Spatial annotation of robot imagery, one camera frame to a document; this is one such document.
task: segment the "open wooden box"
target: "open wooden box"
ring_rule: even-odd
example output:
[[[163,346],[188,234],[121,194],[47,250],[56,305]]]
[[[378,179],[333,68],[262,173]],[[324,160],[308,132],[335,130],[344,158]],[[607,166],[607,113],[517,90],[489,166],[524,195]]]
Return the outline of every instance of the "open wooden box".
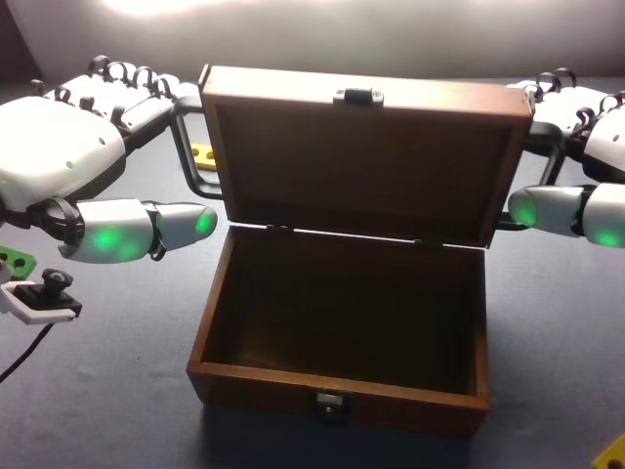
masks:
[[[217,66],[202,88],[229,219],[257,227],[229,228],[187,368],[200,400],[472,436],[525,93]]]

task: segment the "table surface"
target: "table surface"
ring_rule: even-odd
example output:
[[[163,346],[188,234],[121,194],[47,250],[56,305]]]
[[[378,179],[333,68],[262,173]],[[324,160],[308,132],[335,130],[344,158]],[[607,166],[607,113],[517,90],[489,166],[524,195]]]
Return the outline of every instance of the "table surface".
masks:
[[[207,141],[201,117],[188,126]],[[544,164],[524,154],[513,189],[535,184]],[[587,182],[564,165],[559,184]],[[169,132],[133,153],[102,197],[206,202],[186,187]],[[185,369],[228,228],[223,203],[208,204],[216,232],[160,263],[72,263],[38,230],[2,228],[0,243],[37,257],[32,278],[72,273],[84,309],[0,385],[0,467],[581,468],[625,433],[625,250],[539,232],[497,233],[486,254],[492,410],[472,442],[204,408]],[[0,323],[4,369],[38,327]]]

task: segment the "black wire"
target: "black wire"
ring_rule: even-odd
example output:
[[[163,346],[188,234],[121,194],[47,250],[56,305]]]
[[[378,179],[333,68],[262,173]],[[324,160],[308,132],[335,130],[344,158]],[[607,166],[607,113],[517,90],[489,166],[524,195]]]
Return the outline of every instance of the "black wire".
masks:
[[[5,369],[2,374],[0,374],[0,383],[2,383],[5,379],[7,379],[9,376],[11,376],[11,374],[18,369],[18,367],[24,363],[24,361],[30,357],[30,354],[32,354],[35,349],[37,348],[37,346],[39,345],[39,342],[41,342],[43,340],[43,338],[48,335],[48,332],[50,332],[50,329],[52,329],[52,326],[54,324],[48,324],[46,325],[43,329],[41,329],[41,332],[39,332],[39,335],[37,335],[37,337],[35,338],[35,340],[32,341],[32,344],[30,344],[30,347],[28,347],[26,349],[26,351],[21,354],[21,356],[15,360],[13,362],[13,364],[11,366],[9,366],[7,369]]]

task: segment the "box latch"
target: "box latch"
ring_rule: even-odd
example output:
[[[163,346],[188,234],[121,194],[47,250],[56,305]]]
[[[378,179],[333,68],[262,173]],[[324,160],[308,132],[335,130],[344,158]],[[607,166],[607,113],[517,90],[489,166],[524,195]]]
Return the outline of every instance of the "box latch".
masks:
[[[314,395],[314,415],[327,425],[344,425],[352,415],[354,397],[333,391],[318,391]]]
[[[345,88],[334,94],[334,104],[381,106],[384,94],[373,88]]]

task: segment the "green block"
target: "green block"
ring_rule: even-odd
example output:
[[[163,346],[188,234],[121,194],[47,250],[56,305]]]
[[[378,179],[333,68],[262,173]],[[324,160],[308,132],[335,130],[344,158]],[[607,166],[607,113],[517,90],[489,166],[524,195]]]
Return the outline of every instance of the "green block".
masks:
[[[37,267],[37,260],[34,256],[5,246],[0,246],[0,259],[13,270],[11,280],[26,280]]]

